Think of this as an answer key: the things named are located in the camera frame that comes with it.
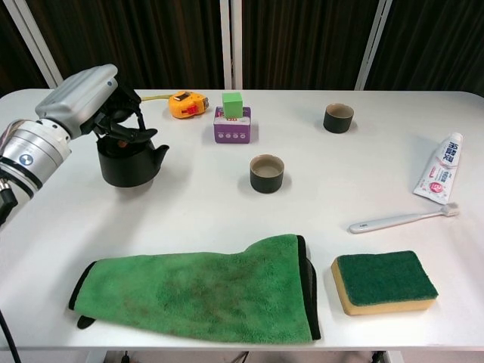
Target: ceramic cup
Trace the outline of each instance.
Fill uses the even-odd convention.
[[[250,184],[260,193],[274,193],[282,185],[284,163],[274,155],[259,155],[250,161]]]
[[[323,126],[334,134],[347,132],[355,111],[345,104],[330,104],[326,107]]]

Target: table leg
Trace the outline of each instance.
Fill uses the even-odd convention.
[[[401,352],[389,350],[383,354],[383,363],[405,363]]]
[[[383,363],[381,361],[381,358],[383,358],[384,351],[383,350],[378,350],[373,353],[371,356],[371,363]]]
[[[106,358],[107,350],[95,349],[89,352],[88,358],[85,363],[104,363],[104,358]]]

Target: curtain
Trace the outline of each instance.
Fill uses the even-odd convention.
[[[484,96],[484,1],[393,0],[366,89]]]
[[[223,88],[218,0],[27,0],[62,76],[112,63],[134,88]]]
[[[354,89],[378,0],[243,0],[244,88]]]
[[[0,97],[24,88],[47,88],[7,8],[0,2]]]

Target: toothbrush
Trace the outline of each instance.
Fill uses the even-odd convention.
[[[394,225],[403,225],[405,223],[420,221],[424,218],[446,216],[453,217],[459,214],[459,206],[456,203],[449,203],[441,208],[438,212],[426,214],[407,214],[405,216],[395,216],[383,219],[374,219],[373,221],[366,221],[355,223],[349,226],[351,233],[364,233],[369,231],[376,231],[377,229],[393,227]]]

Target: teapot spout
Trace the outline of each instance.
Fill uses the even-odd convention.
[[[155,165],[160,167],[163,159],[165,158],[166,152],[168,151],[168,145],[161,145],[154,151],[154,162]]]

